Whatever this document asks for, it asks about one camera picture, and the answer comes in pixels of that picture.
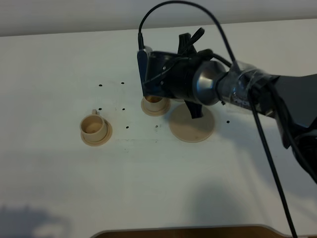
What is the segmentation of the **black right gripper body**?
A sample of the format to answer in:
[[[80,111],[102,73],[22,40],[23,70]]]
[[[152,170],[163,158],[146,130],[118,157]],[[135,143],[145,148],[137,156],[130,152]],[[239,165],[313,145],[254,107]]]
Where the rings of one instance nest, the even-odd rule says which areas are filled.
[[[203,63],[211,60],[212,55],[212,51],[199,51],[188,56],[151,52],[142,80],[143,95],[196,101],[194,75]]]

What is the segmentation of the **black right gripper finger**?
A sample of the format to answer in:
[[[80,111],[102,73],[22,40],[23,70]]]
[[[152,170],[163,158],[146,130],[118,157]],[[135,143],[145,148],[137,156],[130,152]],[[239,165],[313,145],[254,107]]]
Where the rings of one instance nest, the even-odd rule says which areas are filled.
[[[203,117],[202,105],[189,101],[185,101],[185,104],[190,112],[192,119],[198,119]]]
[[[184,33],[179,35],[178,54],[179,55],[192,55],[197,51],[193,44],[197,42],[197,36],[191,37],[190,33]]]

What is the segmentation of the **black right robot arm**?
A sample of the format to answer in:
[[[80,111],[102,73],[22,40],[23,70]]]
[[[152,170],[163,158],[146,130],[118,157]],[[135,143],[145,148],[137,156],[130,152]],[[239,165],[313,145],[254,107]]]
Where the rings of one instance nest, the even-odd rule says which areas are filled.
[[[250,110],[277,122],[282,144],[317,178],[317,77],[271,75],[227,61],[193,44],[201,34],[182,34],[177,53],[153,51],[138,36],[138,66],[144,96],[184,100],[192,118],[217,102]]]

